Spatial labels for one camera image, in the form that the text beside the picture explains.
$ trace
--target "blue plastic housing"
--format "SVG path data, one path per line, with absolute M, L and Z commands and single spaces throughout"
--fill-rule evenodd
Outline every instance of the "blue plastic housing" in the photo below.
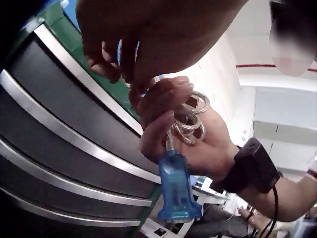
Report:
M 202 217 L 202 205 L 194 201 L 186 158 L 178 151 L 167 151 L 159 160 L 164 207 L 158 213 L 163 221 Z

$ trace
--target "red trim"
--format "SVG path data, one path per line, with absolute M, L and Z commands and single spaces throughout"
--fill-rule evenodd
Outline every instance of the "red trim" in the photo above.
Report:
M 311 176 L 313 176 L 314 178 L 317 178 L 317 172 L 316 171 L 313 171 L 312 169 L 309 169 L 307 171 L 307 173 L 309 173 Z
M 276 68 L 275 64 L 240 64 L 236 65 L 237 68 L 250 68 L 250 67 L 271 67 Z M 317 73 L 317 69 L 308 69 L 307 71 Z

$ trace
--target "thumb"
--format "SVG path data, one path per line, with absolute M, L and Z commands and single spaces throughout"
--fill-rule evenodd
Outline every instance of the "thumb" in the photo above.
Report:
M 150 123 L 141 137 L 140 150 L 143 155 L 153 162 L 161 157 L 165 148 L 162 141 L 165 139 L 168 130 L 174 122 L 174 111 L 165 112 L 158 119 Z

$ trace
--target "gray pants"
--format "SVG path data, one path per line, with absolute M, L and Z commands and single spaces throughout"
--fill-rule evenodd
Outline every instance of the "gray pants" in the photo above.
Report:
M 185 237 L 210 238 L 217 235 L 244 237 L 248 235 L 248 222 L 241 216 L 230 217 L 230 213 L 217 205 L 207 204 L 201 221 L 194 223 Z

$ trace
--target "red line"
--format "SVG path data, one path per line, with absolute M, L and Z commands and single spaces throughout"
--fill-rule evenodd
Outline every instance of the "red line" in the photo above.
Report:
M 240 64 L 236 65 L 237 68 L 250 68 L 250 67 L 271 67 L 276 68 L 275 64 Z M 308 69 L 307 71 L 315 72 L 317 73 L 317 69 Z

